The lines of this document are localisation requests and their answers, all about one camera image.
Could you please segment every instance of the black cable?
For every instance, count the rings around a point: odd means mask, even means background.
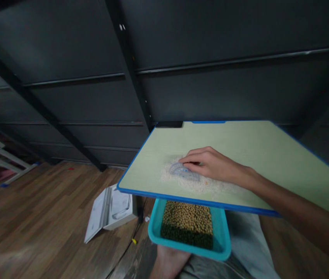
[[[148,201],[148,198],[146,198],[143,206],[142,206],[142,215],[144,214],[144,208],[145,208],[145,205],[146,205],[146,202]],[[132,237],[131,237],[131,241],[129,242],[129,244],[127,245],[127,248],[124,250],[123,254],[121,255],[121,257],[119,258],[118,262],[115,264],[115,266],[112,268],[112,270],[109,272],[109,274],[105,277],[105,279],[109,279],[109,277],[113,274],[115,268],[118,266],[118,264],[120,263],[120,261],[122,260],[122,258],[124,257],[124,255],[126,254],[126,252],[128,251],[129,247],[131,246],[131,243],[132,243],[132,239],[136,236],[138,230],[140,229],[141,227],[141,224],[143,224],[142,222],[143,218],[141,218],[141,222],[140,222],[140,216],[138,217],[137,219],[137,226],[136,228],[134,229],[133,231],[133,234],[132,234]]]

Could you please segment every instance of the pink object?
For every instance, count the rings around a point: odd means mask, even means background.
[[[16,174],[14,171],[11,170],[4,170],[0,173],[0,181],[12,176],[13,174]]]

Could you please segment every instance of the desk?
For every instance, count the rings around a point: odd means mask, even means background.
[[[155,128],[118,188],[135,195],[279,216],[249,191],[215,197],[192,193],[176,181],[161,181],[161,170],[170,158],[205,146],[329,211],[329,166],[270,121],[184,122],[182,128]]]

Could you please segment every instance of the plastic basket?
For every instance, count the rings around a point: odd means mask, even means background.
[[[210,207],[212,217],[212,229],[214,234],[214,246],[212,250],[208,250],[165,239],[160,236],[160,229],[162,226],[162,219],[166,202],[167,200],[155,200],[148,228],[149,237],[152,242],[158,245],[163,245],[174,249],[186,251],[192,254],[196,254],[198,256],[207,257],[214,260],[224,261],[229,258],[231,253],[231,243],[224,209]]]

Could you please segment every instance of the pants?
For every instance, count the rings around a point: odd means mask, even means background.
[[[225,262],[192,255],[180,279],[279,279],[258,215],[226,211],[232,254]]]

